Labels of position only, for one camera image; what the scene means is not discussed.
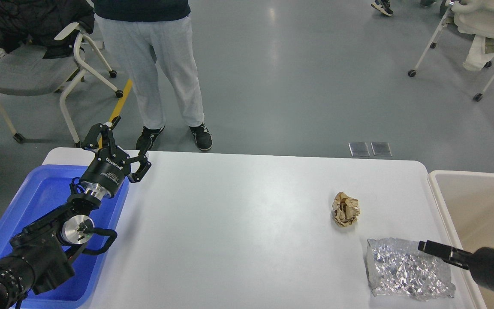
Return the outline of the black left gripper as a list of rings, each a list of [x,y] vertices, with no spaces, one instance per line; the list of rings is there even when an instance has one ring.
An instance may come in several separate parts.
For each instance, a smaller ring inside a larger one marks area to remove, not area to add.
[[[121,117],[116,116],[112,121],[93,125],[80,142],[81,149],[94,153],[93,161],[80,177],[80,185],[85,194],[98,199],[113,198],[126,176],[131,183],[138,183],[151,168],[147,155],[149,144],[143,146],[136,157],[130,157],[116,145],[113,131],[120,120]],[[139,168],[130,173],[131,164],[135,162],[139,162]]]

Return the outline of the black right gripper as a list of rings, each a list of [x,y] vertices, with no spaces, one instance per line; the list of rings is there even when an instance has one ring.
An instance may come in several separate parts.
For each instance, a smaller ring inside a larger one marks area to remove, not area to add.
[[[494,292],[494,248],[479,248],[473,253],[435,241],[420,241],[418,250],[447,263],[466,263],[476,284]]]

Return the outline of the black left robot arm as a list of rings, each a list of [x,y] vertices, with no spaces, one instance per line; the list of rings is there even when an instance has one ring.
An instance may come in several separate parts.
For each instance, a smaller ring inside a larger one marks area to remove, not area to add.
[[[10,239],[12,252],[0,259],[0,309],[20,308],[29,291],[56,289],[75,275],[78,256],[103,254],[115,241],[117,232],[96,227],[90,213],[104,198],[113,198],[125,178],[140,182],[151,168],[147,148],[131,157],[116,145],[113,131],[120,119],[91,127],[81,147],[95,157],[80,178],[71,180],[66,202]],[[95,150],[99,136],[102,147]]]

